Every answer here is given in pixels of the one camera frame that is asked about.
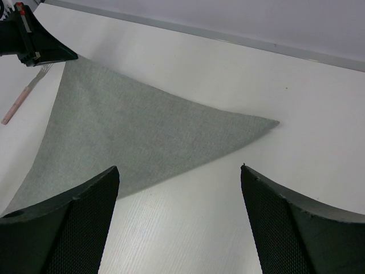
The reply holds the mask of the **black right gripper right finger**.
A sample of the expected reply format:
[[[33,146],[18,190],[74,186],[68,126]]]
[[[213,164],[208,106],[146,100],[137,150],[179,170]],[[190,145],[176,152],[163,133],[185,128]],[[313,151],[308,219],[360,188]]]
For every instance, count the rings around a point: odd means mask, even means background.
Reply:
[[[364,215],[336,208],[241,166],[263,273],[364,273]]]

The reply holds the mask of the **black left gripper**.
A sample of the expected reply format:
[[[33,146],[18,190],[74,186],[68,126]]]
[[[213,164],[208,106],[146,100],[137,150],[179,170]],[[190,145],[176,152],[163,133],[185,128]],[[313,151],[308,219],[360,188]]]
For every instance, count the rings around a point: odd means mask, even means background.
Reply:
[[[23,2],[5,11],[1,1],[1,56],[16,55],[27,67],[78,59],[76,52],[53,37]]]

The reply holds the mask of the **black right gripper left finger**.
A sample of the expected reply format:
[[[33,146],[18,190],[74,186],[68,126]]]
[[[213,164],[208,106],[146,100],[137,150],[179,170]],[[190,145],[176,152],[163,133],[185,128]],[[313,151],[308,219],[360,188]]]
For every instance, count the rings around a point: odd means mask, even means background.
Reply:
[[[1,218],[1,273],[98,273],[119,189],[113,166]]]

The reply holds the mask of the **grey cloth napkin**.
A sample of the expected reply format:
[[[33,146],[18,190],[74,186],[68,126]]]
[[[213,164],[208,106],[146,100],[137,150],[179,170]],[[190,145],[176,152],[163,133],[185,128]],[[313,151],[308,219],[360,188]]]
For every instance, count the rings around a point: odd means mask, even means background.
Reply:
[[[112,166],[123,198],[238,151],[277,125],[186,100],[79,57],[65,64],[40,148],[6,213]]]

